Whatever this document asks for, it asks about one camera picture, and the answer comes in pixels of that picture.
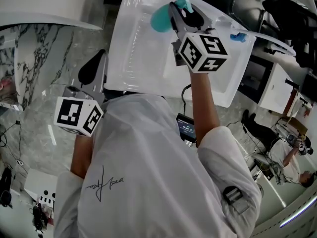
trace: person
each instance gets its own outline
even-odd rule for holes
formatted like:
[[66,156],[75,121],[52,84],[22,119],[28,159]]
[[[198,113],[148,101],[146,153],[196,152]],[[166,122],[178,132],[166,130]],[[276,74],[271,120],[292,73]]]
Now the person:
[[208,75],[190,77],[198,154],[161,96],[106,102],[94,136],[76,137],[70,172],[58,178],[54,237],[251,235],[260,190],[220,126]]
[[245,110],[241,122],[250,134],[264,145],[268,157],[281,165],[287,181],[300,183],[305,188],[310,187],[314,182],[314,174],[309,171],[301,173],[295,158],[299,150],[299,142],[297,141],[293,148],[290,147],[287,142],[280,140],[280,137],[273,130],[257,124],[254,121],[255,117],[255,113],[249,117],[249,110]]
[[11,170],[9,167],[6,167],[2,173],[2,177],[0,180],[0,204],[3,207],[9,206],[11,202],[11,178]]

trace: white plastic tray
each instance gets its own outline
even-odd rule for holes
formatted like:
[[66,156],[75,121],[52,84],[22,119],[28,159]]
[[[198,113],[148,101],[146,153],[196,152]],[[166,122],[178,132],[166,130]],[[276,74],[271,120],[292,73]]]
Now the white plastic tray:
[[[173,31],[158,33],[150,26],[154,11],[175,0],[122,0],[111,40],[106,89],[156,94],[180,98],[190,83],[187,66],[176,66],[171,42],[177,37]],[[239,87],[249,61],[255,37],[244,43],[230,40],[230,34],[217,22],[234,22],[213,6],[190,0],[213,21],[223,42],[227,43],[231,58],[216,72],[209,74],[216,105],[229,107]],[[191,91],[184,98],[192,100]]]

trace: shirt signature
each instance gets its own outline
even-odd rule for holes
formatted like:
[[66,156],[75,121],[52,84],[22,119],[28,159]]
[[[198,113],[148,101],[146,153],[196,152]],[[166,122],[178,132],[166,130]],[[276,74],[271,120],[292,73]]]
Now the shirt signature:
[[96,190],[96,197],[97,197],[97,199],[99,200],[99,202],[101,202],[101,195],[102,195],[103,187],[105,187],[105,186],[108,185],[108,186],[109,186],[109,190],[111,190],[111,187],[112,187],[113,185],[119,183],[119,182],[124,182],[123,177],[120,178],[119,180],[114,180],[113,177],[111,177],[111,178],[109,179],[109,181],[107,181],[107,182],[104,184],[104,166],[103,166],[103,175],[102,175],[102,177],[101,177],[101,182],[100,182],[100,180],[98,179],[97,184],[90,185],[90,186],[88,186],[88,187],[86,187],[86,188],[92,188],[92,189],[98,188],[98,189]]

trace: blue object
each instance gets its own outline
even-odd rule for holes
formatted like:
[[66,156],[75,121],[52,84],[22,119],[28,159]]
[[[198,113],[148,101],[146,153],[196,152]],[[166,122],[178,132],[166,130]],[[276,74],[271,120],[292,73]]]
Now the blue object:
[[[193,13],[193,8],[189,0],[177,0],[175,4],[180,8],[186,8],[189,13]],[[165,33],[172,29],[168,14],[169,4],[163,5],[156,10],[151,17],[151,26],[158,32]]]
[[246,34],[238,33],[238,34],[230,34],[230,39],[236,42],[245,42]]

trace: small display device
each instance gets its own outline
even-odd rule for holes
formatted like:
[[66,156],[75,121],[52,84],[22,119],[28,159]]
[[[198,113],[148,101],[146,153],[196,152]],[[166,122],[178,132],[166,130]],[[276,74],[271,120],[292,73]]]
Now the small display device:
[[304,144],[303,144],[303,143],[300,143],[300,144],[299,144],[299,150],[300,150],[300,151],[303,151],[303,150],[304,150]]
[[181,139],[195,143],[196,133],[194,127],[194,120],[182,114],[178,114],[176,120],[178,123]]

